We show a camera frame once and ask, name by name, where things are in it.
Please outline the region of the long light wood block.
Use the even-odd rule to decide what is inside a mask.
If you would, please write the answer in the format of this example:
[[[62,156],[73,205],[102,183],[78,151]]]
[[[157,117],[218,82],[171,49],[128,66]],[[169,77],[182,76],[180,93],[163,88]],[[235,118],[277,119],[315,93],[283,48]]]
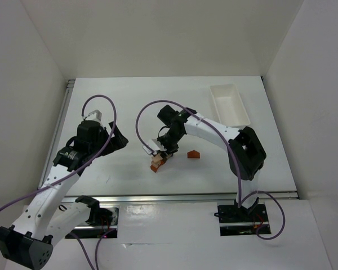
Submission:
[[[161,155],[161,152],[158,151],[155,155],[152,156],[152,162],[151,165],[154,167],[159,167],[165,163],[164,158]]]

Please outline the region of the orange triangular roof block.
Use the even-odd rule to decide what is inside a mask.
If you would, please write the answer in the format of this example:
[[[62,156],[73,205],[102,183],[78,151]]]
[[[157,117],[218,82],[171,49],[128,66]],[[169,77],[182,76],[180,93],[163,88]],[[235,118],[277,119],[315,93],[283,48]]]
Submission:
[[[200,154],[200,152],[198,152],[196,150],[191,150],[191,151],[187,152],[187,158],[188,159],[200,159],[201,154]]]

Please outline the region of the white plastic bin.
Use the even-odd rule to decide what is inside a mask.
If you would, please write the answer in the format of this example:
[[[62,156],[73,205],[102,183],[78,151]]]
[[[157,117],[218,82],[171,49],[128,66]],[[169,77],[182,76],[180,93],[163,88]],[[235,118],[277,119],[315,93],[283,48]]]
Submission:
[[[241,95],[234,84],[210,86],[212,102],[219,122],[230,127],[251,124]]]

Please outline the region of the orange arch block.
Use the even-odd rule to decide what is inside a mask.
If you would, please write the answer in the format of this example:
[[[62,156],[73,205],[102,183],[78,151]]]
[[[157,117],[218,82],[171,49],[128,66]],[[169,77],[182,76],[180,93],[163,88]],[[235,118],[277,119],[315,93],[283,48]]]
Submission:
[[[156,173],[156,172],[158,171],[159,167],[160,167],[160,165],[159,165],[159,166],[151,165],[151,166],[150,166],[150,169],[151,169],[153,172]]]

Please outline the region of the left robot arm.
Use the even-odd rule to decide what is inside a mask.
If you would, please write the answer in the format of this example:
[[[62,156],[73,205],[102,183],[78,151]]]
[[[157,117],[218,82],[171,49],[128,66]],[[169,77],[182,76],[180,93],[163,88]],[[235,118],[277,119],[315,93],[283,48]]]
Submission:
[[[112,211],[98,200],[81,195],[64,212],[56,211],[71,187],[79,180],[78,170],[94,156],[109,155],[124,148],[128,140],[114,122],[107,131],[98,120],[83,120],[56,155],[47,181],[23,214],[6,228],[0,227],[0,252],[4,258],[29,269],[42,269],[54,247],[82,223],[109,227]]]

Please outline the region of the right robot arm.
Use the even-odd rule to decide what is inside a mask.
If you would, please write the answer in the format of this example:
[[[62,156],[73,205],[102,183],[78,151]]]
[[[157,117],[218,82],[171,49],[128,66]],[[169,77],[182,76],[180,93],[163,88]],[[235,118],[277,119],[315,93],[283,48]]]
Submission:
[[[204,118],[190,108],[176,111],[166,105],[157,117],[168,128],[164,135],[157,138],[163,158],[178,151],[178,143],[185,135],[201,138],[227,152],[230,170],[238,178],[234,205],[241,213],[250,215],[258,204],[257,176],[266,159],[266,152],[255,131],[250,127],[227,127]]]

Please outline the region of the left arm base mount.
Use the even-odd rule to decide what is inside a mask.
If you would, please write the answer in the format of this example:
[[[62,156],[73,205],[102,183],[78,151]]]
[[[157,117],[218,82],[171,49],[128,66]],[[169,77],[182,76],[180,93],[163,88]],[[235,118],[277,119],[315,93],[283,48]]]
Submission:
[[[94,221],[84,222],[76,226],[65,239],[74,239],[72,234],[80,239],[99,239],[105,233],[104,238],[117,238],[119,208],[109,207],[100,209]]]

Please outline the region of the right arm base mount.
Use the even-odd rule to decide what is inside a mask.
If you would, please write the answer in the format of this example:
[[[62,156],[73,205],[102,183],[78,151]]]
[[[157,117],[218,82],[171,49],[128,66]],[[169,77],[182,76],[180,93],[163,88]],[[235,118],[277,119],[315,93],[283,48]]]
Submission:
[[[264,204],[258,204],[250,214],[246,214],[235,205],[218,205],[214,216],[219,220],[220,236],[271,234],[269,218]]]

